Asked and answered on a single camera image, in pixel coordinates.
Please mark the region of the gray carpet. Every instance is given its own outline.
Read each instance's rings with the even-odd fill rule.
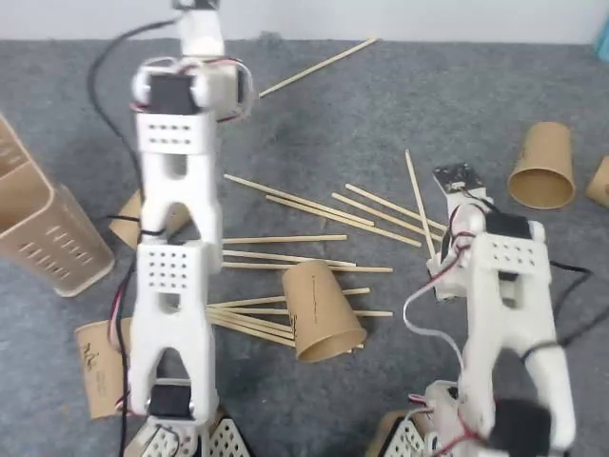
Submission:
[[[286,42],[273,37],[230,43],[251,67],[260,89],[344,50],[345,42]],[[66,300],[24,271],[0,263],[0,455],[108,456],[119,421],[91,422],[73,331],[106,319],[129,251],[101,219],[134,189],[125,152],[89,108],[88,64],[101,43],[0,42],[0,108],[47,171],[67,185],[116,252],[107,278]],[[176,51],[175,42],[124,46],[102,76],[109,112],[131,128],[130,77],[149,56]],[[586,265],[598,275],[565,310],[565,331],[607,305],[609,211],[582,190],[609,144],[609,70],[588,47],[380,43],[261,101],[253,116],[222,127],[218,173],[251,177],[328,204],[346,182],[360,184],[408,208],[414,197],[404,168],[410,148],[429,215],[445,220],[432,182],[434,166],[469,161],[497,204],[542,221],[552,257]],[[532,211],[513,202],[505,180],[526,129],[557,120],[572,128],[577,200],[559,211]],[[426,279],[425,251],[285,209],[236,184],[219,181],[226,236],[348,233],[348,242],[271,247],[327,255],[361,265],[389,266],[391,275],[341,274],[346,288],[372,287],[354,308],[397,311],[364,321],[364,351],[315,365],[288,348],[218,329],[218,388],[222,403],[259,456],[362,455],[383,414],[406,405],[436,379],[455,379],[454,354],[442,342],[409,333],[399,316],[404,297]],[[384,223],[379,227],[394,229]],[[191,231],[181,235],[187,238]],[[572,277],[557,272],[557,293]],[[224,271],[211,300],[281,293],[275,272]],[[132,303],[129,298],[130,313]],[[413,320],[466,335],[462,301],[436,304],[431,295],[412,308]],[[575,456],[609,453],[609,327],[568,351],[579,423]],[[513,356],[501,358],[496,388],[530,395]],[[130,431],[136,429],[136,421]]]

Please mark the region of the blue object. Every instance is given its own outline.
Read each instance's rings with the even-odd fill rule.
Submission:
[[[595,45],[595,51],[601,61],[609,62],[609,22],[605,24],[600,33],[599,41]]]

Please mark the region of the slotted container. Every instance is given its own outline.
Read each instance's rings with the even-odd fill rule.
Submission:
[[[69,190],[38,167],[0,113],[0,255],[72,297],[105,276],[112,251]]]

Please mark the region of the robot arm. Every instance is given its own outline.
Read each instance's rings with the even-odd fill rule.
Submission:
[[[215,418],[215,350],[206,316],[208,276],[222,266],[222,214],[215,186],[216,126],[247,115],[249,70],[225,57],[217,2],[175,1],[183,56],[147,60],[133,78],[145,200],[137,247],[137,298],[130,331],[131,409],[180,436],[202,438]],[[172,245],[163,235],[171,207],[187,207],[200,238]],[[188,379],[157,379],[167,348]]]
[[[521,357],[539,343],[556,340],[545,232],[537,222],[486,208],[484,188],[468,177],[471,171],[464,165],[436,170],[447,194],[452,233],[428,266],[432,274],[441,271],[456,233],[467,238],[457,267],[438,283],[437,292],[466,297],[469,337],[459,382],[434,383],[426,392],[433,421],[443,443],[465,433],[481,438],[457,447],[455,457],[562,455],[575,439],[563,349],[536,351],[526,360],[538,391],[536,405],[496,400],[492,384],[502,349]]]

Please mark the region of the brown paper cup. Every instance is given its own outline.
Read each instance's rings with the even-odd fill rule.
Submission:
[[[282,282],[298,360],[320,362],[365,340],[366,331],[325,262],[298,264],[284,274]]]
[[[124,319],[123,335],[127,350],[131,319]],[[108,321],[76,329],[91,419],[116,413],[116,402],[123,396],[121,354],[108,342]]]
[[[540,122],[526,134],[507,186],[514,199],[534,209],[556,209],[575,197],[571,133],[557,122]]]
[[[609,208],[609,156],[600,162],[597,173],[586,189],[586,196]]]

